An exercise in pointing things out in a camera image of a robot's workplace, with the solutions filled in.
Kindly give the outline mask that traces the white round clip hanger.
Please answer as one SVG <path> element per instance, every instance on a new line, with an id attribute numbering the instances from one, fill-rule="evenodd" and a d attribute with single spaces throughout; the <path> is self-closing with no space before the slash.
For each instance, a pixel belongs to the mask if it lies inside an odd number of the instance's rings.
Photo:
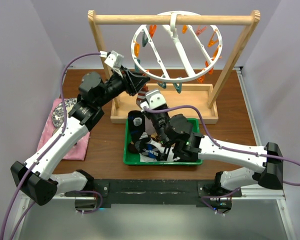
<path id="1" fill-rule="evenodd" d="M 204 32 L 204 30 L 207 29 L 206 26 L 199 26 L 197 29 L 194 29 L 194 27 L 190 24 L 184 24 L 182 26 L 182 33 L 190 33 L 190 35 L 194 39 L 195 45 L 199 48 L 199 52 L 201 52 L 203 54 L 203 57 L 205 58 L 204 68 L 200 72 L 196 73 L 179 39 L 177 25 L 175 23 L 172 25 L 163 24 L 162 27 L 171 38 L 187 76 L 173 78 L 168 74 L 168 70 L 165 67 L 163 60 L 160 57 L 160 54 L 153 41 L 153 36 L 157 29 L 157 26 L 155 24 L 142 24 L 132 37 L 130 49 L 131 56 L 134 62 L 134 69 L 136 70 L 136 72 L 143 73 L 145 76 L 151 77 L 156 80 L 158 86 L 160 86 L 161 88 L 165 89 L 167 87 L 167 84 L 169 83 L 173 85 L 177 93 L 181 93 L 183 83 L 196 79 L 202 81 L 206 74 L 211 74 L 213 72 L 215 64 L 217 63 L 218 59 L 222 57 L 222 35 L 216 25 L 209 25 L 209 27 L 212 29 L 212 36 L 208 44 L 204 45 L 199 39 L 199 36 Z M 150 45 L 150 48 L 154 53 L 156 62 L 158 63 L 162 71 L 162 75 L 155 75 L 153 73 L 150 73 L 145 67 L 141 66 L 141 60 L 139 58 L 140 48 L 145 47 L 147 44 Z"/>

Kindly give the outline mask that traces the green plastic bin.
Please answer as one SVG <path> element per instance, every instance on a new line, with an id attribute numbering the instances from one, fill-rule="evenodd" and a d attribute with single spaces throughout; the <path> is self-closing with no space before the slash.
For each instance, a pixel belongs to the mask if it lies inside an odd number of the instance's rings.
<path id="1" fill-rule="evenodd" d="M 129 166 L 200 166 L 204 161 L 198 159 L 195 162 L 184 161 L 156 161 L 149 157 L 141 157 L 139 153 L 131 153 L 128 146 L 132 138 L 129 131 L 129 121 L 125 122 L 125 140 L 123 149 L 123 163 Z"/>

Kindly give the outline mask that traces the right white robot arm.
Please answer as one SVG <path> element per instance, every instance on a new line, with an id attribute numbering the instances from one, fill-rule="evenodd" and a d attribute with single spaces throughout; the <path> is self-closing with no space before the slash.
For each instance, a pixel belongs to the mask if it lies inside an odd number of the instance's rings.
<path id="1" fill-rule="evenodd" d="M 159 160 L 195 162 L 213 160 L 238 165 L 232 171 L 217 172 L 205 190 L 223 197 L 241 187 L 259 185 L 270 190 L 283 189 L 283 160 L 277 144 L 248 146 L 216 140 L 209 133 L 193 132 L 193 125 L 182 114 L 170 117 L 169 109 L 144 108 L 161 143 Z"/>

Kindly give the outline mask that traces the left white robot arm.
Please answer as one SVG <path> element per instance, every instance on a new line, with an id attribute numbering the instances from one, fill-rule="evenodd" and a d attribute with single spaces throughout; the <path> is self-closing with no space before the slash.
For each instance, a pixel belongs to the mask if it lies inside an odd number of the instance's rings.
<path id="1" fill-rule="evenodd" d="M 53 172 L 71 148 L 87 135 L 104 115 L 102 107 L 126 92 L 135 96 L 150 77 L 120 67 L 106 82 L 93 71 L 82 77 L 76 104 L 62 127 L 46 144 L 24 163 L 16 161 L 10 168 L 19 190 L 39 206 L 55 195 L 77 191 L 89 196 L 94 190 L 94 178 L 83 170 L 68 174 Z"/>

